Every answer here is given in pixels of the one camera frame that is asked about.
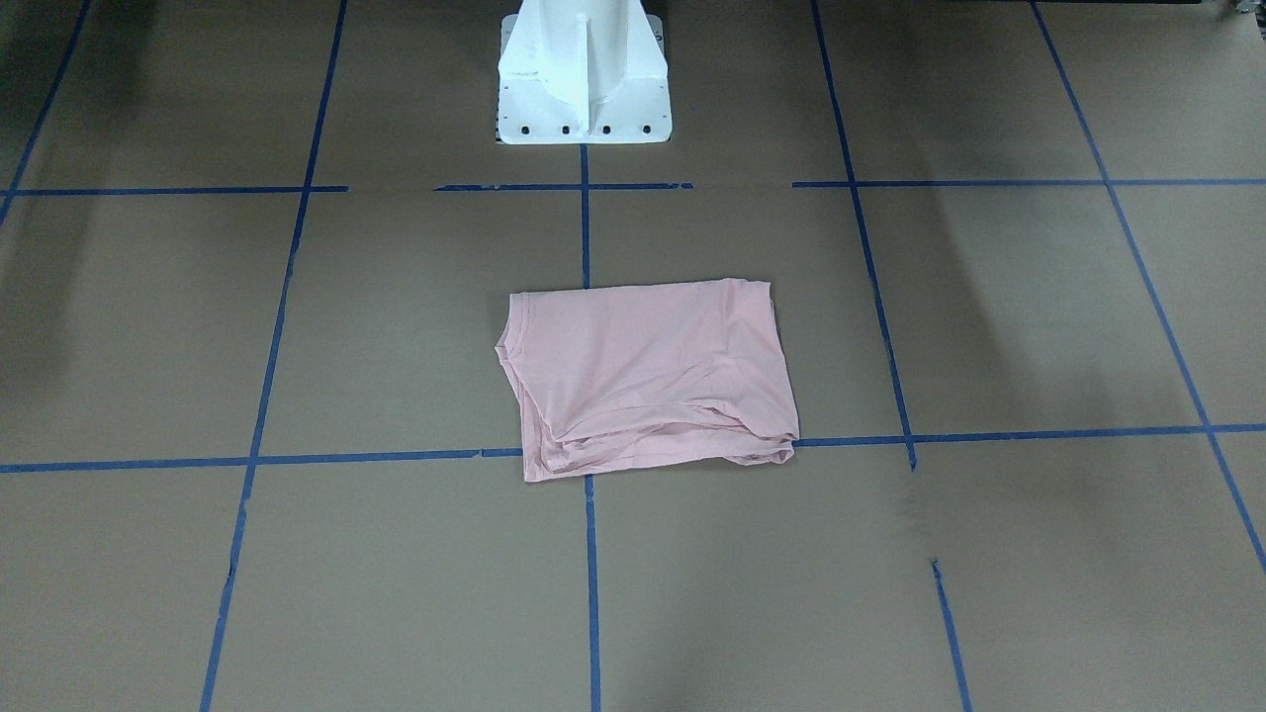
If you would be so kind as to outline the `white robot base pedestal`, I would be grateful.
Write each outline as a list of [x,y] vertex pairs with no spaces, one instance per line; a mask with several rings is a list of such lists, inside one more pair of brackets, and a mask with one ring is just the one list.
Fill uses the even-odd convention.
[[670,141],[662,19],[642,1],[523,1],[500,22],[495,136],[505,144]]

